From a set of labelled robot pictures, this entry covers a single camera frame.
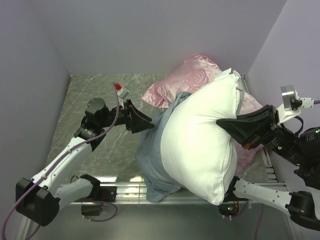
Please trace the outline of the white pillow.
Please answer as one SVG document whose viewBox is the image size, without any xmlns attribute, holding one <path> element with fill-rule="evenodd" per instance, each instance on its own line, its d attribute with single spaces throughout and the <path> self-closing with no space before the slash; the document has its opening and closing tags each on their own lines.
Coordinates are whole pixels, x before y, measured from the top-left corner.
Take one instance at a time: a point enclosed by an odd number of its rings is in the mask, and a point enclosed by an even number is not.
<svg viewBox="0 0 320 240">
<path fill-rule="evenodd" d="M 236 143 L 217 120 L 236 119 L 243 100 L 240 77 L 229 68 L 192 93 L 174 108 L 161 136 L 165 171 L 216 206 L 224 200 L 237 167 Z"/>
</svg>

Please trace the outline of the green beige patchwork pillowcase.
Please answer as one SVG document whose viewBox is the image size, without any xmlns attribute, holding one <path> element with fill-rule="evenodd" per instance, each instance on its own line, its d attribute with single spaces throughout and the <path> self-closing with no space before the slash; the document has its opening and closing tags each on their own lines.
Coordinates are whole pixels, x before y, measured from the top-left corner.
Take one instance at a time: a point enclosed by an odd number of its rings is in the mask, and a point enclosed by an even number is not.
<svg viewBox="0 0 320 240">
<path fill-rule="evenodd" d="M 134 157 L 143 172 L 147 186 L 146 199 L 150 202 L 158 203 L 184 187 L 165 171 L 161 159 L 161 138 L 173 110 L 190 95 L 189 92 L 178 93 L 169 107 L 152 121 L 154 128 L 145 130 L 140 135 Z"/>
</svg>

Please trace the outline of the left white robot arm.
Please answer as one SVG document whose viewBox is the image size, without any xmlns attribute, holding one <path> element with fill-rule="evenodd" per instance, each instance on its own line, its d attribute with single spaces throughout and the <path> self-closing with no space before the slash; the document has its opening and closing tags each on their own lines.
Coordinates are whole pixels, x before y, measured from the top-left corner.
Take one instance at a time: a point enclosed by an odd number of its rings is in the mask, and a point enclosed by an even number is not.
<svg viewBox="0 0 320 240">
<path fill-rule="evenodd" d="M 80 127 L 65 149 L 31 179 L 22 178 L 15 187 L 14 209 L 42 227 L 50 224 L 59 211 L 80 200 L 96 201 L 101 195 L 101 182 L 84 174 L 73 183 L 63 180 L 85 157 L 90 155 L 114 127 L 124 125 L 131 133 L 152 129 L 152 119 L 140 112 L 131 100 L 109 110 L 101 98 L 91 99 Z"/>
</svg>

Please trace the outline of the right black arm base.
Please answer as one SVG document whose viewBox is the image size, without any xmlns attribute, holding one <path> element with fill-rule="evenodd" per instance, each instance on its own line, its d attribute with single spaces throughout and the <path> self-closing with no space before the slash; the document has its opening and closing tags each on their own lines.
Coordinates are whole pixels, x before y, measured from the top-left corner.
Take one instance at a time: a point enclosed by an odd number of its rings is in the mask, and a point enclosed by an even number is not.
<svg viewBox="0 0 320 240">
<path fill-rule="evenodd" d="M 223 218 L 231 220 L 240 213 L 239 198 L 233 192 L 227 192 L 223 202 L 217 208 Z"/>
</svg>

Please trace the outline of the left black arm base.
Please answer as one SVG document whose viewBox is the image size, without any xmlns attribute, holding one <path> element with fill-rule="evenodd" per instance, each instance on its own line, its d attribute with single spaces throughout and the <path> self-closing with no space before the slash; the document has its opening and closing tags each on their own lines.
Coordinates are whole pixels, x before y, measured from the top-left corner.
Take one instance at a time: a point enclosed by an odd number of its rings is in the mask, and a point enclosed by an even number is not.
<svg viewBox="0 0 320 240">
<path fill-rule="evenodd" d="M 117 196 L 116 186 L 102 186 L 95 196 L 88 196 L 80 199 L 81 202 L 81 214 L 86 219 L 91 217 L 98 217 L 103 213 L 105 206 L 113 206 L 115 216 L 118 212 L 118 207 L 114 204 Z"/>
</svg>

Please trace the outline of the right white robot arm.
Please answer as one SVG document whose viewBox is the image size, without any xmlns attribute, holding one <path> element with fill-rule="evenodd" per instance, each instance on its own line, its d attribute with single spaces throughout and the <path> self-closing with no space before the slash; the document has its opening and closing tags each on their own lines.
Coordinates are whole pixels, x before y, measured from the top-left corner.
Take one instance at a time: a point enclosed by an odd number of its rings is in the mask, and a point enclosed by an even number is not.
<svg viewBox="0 0 320 240">
<path fill-rule="evenodd" d="M 313 127 L 300 135 L 280 122 L 280 114 L 272 105 L 235 119 L 219 119 L 224 129 L 244 149 L 265 146 L 298 167 L 294 173 L 303 179 L 308 191 L 277 191 L 234 177 L 220 187 L 226 200 L 234 197 L 275 208 L 307 229 L 320 229 L 320 129 Z"/>
</svg>

